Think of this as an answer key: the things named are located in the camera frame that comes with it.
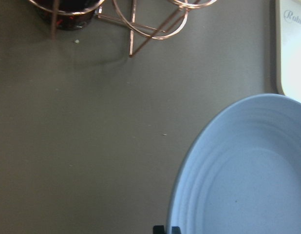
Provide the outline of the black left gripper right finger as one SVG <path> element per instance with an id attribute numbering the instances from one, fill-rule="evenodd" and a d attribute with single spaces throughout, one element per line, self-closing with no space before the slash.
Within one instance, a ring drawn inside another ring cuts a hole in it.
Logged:
<path id="1" fill-rule="evenodd" d="M 173 226 L 171 228 L 171 234 L 181 234 L 181 229 L 178 226 Z"/>

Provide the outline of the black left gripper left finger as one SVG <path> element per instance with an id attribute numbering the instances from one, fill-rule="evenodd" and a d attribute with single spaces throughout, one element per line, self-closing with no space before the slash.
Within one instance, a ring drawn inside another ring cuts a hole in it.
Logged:
<path id="1" fill-rule="evenodd" d="M 165 234 L 165 226 L 164 225 L 155 225 L 152 228 L 153 234 Z"/>

